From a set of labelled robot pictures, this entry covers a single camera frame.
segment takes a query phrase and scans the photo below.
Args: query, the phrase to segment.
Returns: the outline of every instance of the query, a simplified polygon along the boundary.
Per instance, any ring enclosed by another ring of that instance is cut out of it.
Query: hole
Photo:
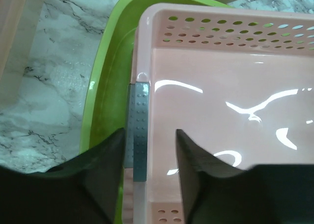
[[[292,29],[301,29],[303,26],[302,25],[297,25],[295,27],[293,27]]]
[[[241,22],[241,21],[233,22],[234,25],[240,25],[240,24],[242,24],[242,23],[243,23],[243,22]]]
[[[169,20],[171,21],[176,21],[178,19],[178,17],[169,17]]]
[[[203,23],[208,23],[208,22],[210,22],[210,19],[203,19],[202,22]]]
[[[255,26],[255,25],[258,25],[259,23],[257,23],[257,22],[251,22],[250,24],[249,24],[249,26]]]
[[[274,25],[273,23],[268,23],[268,24],[263,25],[263,27],[267,28],[267,27],[272,27],[273,25]]]
[[[227,21],[225,21],[225,20],[220,20],[220,21],[218,21],[217,23],[218,24],[224,24],[224,23],[226,23]]]
[[[287,25],[287,24],[283,24],[283,25],[280,25],[280,26],[278,26],[278,28],[279,29],[283,29],[283,28],[286,28],[286,27],[288,27],[289,25]]]
[[[194,18],[193,18],[193,17],[188,17],[188,18],[186,18],[185,21],[186,21],[186,22],[192,22],[192,21],[194,21]]]
[[[46,171],[47,173],[53,173],[53,172],[58,172],[58,171],[61,171],[63,169],[62,166],[55,166],[55,167],[52,167],[50,168],[48,171]]]

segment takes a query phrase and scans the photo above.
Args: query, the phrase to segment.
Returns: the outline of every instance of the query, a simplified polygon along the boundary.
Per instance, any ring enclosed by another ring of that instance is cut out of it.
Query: green plastic tray
[[[119,0],[96,54],[84,107],[80,152],[125,126],[135,30],[142,13],[160,2],[229,7],[214,0]],[[122,223],[122,187],[121,184],[116,224]]]

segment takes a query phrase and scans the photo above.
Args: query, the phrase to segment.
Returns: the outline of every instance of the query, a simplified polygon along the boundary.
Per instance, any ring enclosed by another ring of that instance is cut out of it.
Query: marble countertop
[[[118,0],[45,0],[18,102],[0,112],[0,165],[45,171],[76,156],[96,51]],[[314,0],[237,0],[244,9],[314,13]]]

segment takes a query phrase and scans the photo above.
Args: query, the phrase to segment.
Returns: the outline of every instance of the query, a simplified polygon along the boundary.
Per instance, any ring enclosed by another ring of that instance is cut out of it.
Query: gray marble vein
[[[89,78],[118,0],[45,0],[18,102],[0,112],[0,165],[45,171],[76,156]],[[237,0],[244,9],[313,13],[314,0]]]

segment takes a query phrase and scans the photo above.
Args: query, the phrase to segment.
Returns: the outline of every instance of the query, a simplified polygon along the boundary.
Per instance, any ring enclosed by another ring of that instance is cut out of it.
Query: pink tray
[[[134,183],[145,209],[134,203],[134,223],[184,222],[177,128],[244,170],[314,161],[313,15],[156,4],[137,35],[132,82],[151,88],[147,182]]]

